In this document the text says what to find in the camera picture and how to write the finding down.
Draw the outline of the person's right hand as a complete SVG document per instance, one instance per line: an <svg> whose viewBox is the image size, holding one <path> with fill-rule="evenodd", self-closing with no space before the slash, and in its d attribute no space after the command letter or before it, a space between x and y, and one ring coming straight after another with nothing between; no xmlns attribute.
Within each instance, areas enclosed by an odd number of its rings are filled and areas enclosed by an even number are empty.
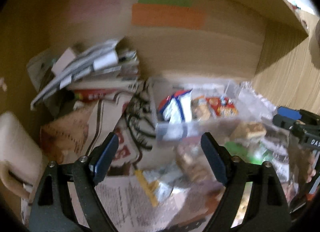
<svg viewBox="0 0 320 232"><path fill-rule="evenodd" d="M310 183L311 182L311 180L312 180L312 178L315 176L315 174L316 174L316 170L315 169L313 169L313 168L309 168L308 169L308 172L307 172L307 177L306 177L306 183Z"/></svg>

